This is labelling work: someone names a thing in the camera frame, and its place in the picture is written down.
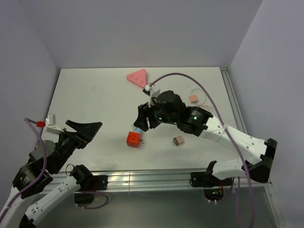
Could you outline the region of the red cube socket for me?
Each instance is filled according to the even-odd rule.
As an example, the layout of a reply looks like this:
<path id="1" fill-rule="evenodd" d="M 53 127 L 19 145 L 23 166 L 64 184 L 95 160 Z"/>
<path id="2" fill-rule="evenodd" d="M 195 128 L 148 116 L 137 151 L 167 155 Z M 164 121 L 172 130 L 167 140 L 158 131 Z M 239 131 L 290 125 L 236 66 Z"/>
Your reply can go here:
<path id="1" fill-rule="evenodd" d="M 144 142 L 142 139 L 142 134 L 134 131 L 129 132 L 126 138 L 126 144 L 134 148 L 138 148 L 140 145 L 143 145 Z"/>

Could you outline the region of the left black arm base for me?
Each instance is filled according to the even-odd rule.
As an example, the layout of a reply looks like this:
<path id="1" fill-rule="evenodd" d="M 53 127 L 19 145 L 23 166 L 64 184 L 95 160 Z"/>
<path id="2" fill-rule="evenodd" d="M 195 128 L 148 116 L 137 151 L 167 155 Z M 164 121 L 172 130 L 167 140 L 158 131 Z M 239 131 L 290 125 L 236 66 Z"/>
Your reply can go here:
<path id="1" fill-rule="evenodd" d="M 94 175 L 92 184 L 85 191 L 97 192 L 100 190 L 106 190 L 108 184 L 108 175 Z M 74 202 L 81 206 L 89 206 L 96 199 L 94 194 L 88 193 L 75 193 Z"/>

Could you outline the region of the light blue charger plug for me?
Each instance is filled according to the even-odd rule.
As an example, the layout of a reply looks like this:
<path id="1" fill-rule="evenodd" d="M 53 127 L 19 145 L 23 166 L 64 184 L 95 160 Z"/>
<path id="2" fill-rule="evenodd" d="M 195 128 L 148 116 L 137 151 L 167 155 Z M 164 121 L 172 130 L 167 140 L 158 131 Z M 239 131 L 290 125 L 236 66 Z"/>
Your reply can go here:
<path id="1" fill-rule="evenodd" d="M 133 129 L 133 132 L 141 134 L 142 131 L 140 128 L 135 128 Z"/>

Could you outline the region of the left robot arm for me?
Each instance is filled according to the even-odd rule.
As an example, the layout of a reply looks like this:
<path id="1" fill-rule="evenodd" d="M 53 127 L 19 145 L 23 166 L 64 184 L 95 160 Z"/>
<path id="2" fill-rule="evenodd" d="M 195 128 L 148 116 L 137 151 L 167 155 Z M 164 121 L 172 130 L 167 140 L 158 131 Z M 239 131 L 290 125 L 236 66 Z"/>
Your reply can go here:
<path id="1" fill-rule="evenodd" d="M 39 142 L 12 182 L 9 198 L 0 215 L 2 228 L 35 228 L 66 196 L 75 191 L 90 191 L 94 187 L 91 171 L 84 165 L 77 165 L 57 187 L 35 201 L 38 194 L 53 181 L 52 175 L 59 173 L 73 152 L 85 148 L 93 140 L 103 125 L 101 122 L 86 124 L 67 120 L 66 124 L 74 131 L 61 129 L 58 142 L 53 142 L 42 140 L 35 129 L 36 126 L 44 127 L 45 122 L 28 118 L 24 121 Z"/>

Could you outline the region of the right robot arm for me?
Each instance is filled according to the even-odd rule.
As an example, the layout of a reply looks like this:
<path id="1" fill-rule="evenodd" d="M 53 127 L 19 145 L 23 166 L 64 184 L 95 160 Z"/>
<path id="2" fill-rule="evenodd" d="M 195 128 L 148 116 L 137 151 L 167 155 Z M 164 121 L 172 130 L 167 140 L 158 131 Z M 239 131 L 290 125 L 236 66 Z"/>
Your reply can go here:
<path id="1" fill-rule="evenodd" d="M 146 132 L 160 124 L 177 126 L 182 132 L 211 140 L 230 150 L 239 158 L 212 161 L 202 177 L 206 186 L 213 187 L 233 177 L 248 176 L 259 183 L 267 183 L 274 160 L 277 141 L 262 140 L 221 123 L 211 112 L 197 106 L 186 106 L 179 95 L 168 90 L 151 96 L 138 106 L 134 126 Z"/>

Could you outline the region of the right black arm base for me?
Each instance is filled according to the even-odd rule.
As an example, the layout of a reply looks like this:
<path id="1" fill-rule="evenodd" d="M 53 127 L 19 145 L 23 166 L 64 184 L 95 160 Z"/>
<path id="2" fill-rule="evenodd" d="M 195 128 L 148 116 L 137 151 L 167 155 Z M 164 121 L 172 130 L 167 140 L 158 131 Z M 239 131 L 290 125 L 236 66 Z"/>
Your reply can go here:
<path id="1" fill-rule="evenodd" d="M 207 188 L 203 192 L 208 200 L 222 199 L 224 197 L 224 186 L 231 186 L 232 183 L 232 178 L 219 180 L 212 175 L 207 175 L 204 171 L 190 173 L 190 185 L 194 188 Z"/>

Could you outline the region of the brown pink charger plug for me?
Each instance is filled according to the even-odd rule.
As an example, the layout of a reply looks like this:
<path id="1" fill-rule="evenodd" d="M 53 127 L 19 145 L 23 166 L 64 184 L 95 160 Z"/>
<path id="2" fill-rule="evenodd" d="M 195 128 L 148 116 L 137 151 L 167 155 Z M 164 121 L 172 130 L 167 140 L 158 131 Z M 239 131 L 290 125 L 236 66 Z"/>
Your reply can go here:
<path id="1" fill-rule="evenodd" d="M 184 139 L 182 136 L 176 136 L 172 139 L 172 144 L 175 146 L 180 146 L 184 144 Z"/>

